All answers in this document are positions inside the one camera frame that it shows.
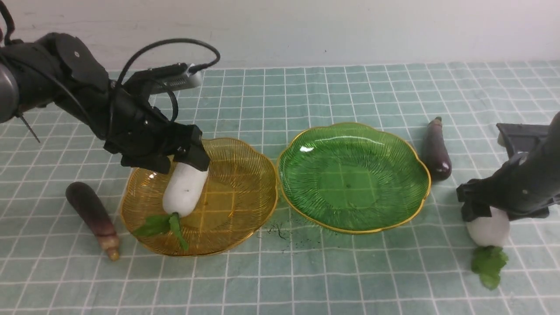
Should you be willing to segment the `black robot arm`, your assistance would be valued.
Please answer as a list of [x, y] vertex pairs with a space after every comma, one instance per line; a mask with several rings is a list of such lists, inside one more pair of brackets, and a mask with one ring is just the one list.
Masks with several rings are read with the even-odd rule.
[[458, 186], [462, 220], [491, 217], [491, 209], [504, 211], [510, 221], [547, 218], [550, 206], [559, 203], [560, 115], [548, 125], [498, 123], [497, 128], [509, 159], [490, 177]]
[[176, 98], [171, 118], [149, 102], [151, 95], [180, 90], [168, 80], [187, 68], [180, 63], [143, 70], [118, 84], [74, 36], [16, 40], [1, 48], [1, 122], [54, 103], [86, 124], [107, 152], [120, 155], [124, 167], [167, 174], [176, 162], [206, 171], [210, 157], [202, 131], [176, 122]]

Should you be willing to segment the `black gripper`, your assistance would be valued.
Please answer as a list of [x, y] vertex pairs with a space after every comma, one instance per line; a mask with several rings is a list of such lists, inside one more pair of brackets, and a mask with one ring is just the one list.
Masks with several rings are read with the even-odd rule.
[[121, 154], [121, 166], [168, 174], [170, 156], [205, 172], [210, 157], [203, 147], [203, 132], [198, 126], [170, 122], [150, 106], [145, 98], [134, 97], [125, 90], [117, 90], [111, 103], [111, 130], [104, 149]]
[[465, 223], [492, 217], [491, 207], [504, 211], [509, 220], [545, 219], [559, 197], [559, 166], [504, 164], [490, 177], [461, 184], [456, 195]]

